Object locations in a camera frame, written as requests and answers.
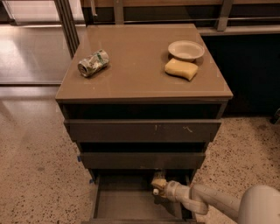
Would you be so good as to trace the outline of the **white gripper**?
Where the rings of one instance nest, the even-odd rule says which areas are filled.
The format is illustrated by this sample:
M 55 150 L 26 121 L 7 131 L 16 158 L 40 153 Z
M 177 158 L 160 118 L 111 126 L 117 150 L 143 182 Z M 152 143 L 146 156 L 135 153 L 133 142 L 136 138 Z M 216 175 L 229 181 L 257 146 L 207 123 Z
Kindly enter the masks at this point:
M 179 182 L 174 180 L 167 183 L 165 178 L 154 178 L 151 181 L 151 184 L 158 190 L 164 189 L 164 195 L 170 201 L 180 202 L 182 205 L 187 205 L 191 201 L 190 186 L 181 185 Z

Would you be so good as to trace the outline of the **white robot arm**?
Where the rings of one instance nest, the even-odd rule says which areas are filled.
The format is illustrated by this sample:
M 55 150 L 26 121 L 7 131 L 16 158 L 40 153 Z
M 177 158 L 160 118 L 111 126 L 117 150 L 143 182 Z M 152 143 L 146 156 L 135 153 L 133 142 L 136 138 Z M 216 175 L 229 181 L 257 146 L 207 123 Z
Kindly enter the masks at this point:
M 280 224 L 280 192 L 267 185 L 253 185 L 237 199 L 206 185 L 187 186 L 164 178 L 154 178 L 151 184 L 156 195 L 196 214 L 206 215 L 212 206 L 237 224 Z

